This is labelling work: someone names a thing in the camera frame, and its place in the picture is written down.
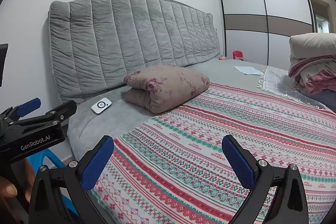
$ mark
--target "pink patterned bedspread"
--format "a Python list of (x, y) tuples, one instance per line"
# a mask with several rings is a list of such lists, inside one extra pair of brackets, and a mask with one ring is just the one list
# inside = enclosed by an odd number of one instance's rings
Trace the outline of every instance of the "pink patterned bedspread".
[(336, 115), (214, 83), (116, 138), (93, 194), (116, 223), (228, 223), (248, 190), (222, 153), (227, 134), (273, 166), (297, 164), (310, 223), (321, 222), (336, 198)]

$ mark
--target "paper sheet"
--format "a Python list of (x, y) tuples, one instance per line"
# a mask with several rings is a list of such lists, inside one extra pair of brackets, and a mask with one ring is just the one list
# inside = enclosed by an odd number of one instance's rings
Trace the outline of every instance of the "paper sheet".
[(256, 70), (253, 67), (237, 67), (235, 66), (235, 68), (239, 71), (241, 71), (242, 73), (246, 74), (246, 75), (264, 75), (262, 72), (260, 72), (259, 70)]

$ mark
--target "gray upholstered headboard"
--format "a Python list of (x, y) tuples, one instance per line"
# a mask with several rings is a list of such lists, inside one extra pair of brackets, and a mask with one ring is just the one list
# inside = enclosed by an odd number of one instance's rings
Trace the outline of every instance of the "gray upholstered headboard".
[(50, 5), (49, 40), (61, 101), (82, 103), (156, 63), (219, 54), (212, 15), (172, 0), (75, 0)]

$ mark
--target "red chair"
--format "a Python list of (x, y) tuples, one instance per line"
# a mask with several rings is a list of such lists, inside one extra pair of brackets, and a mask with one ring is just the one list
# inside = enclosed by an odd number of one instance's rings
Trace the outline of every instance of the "red chair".
[(233, 55), (233, 59), (235, 59), (235, 57), (239, 58), (240, 60), (243, 60), (243, 53), (241, 51), (234, 51), (232, 53)]

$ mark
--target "human hand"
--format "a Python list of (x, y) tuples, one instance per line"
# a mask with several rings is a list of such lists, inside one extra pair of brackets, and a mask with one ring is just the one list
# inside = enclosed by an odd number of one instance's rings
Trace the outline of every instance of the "human hand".
[[(25, 172), (27, 187), (25, 191), (25, 197), (28, 202), (30, 202), (30, 197), (32, 194), (32, 188), (35, 180), (34, 169), (28, 159), (25, 161)], [(15, 186), (3, 177), (0, 177), (0, 196), (4, 198), (13, 198), (17, 195), (17, 190)]]

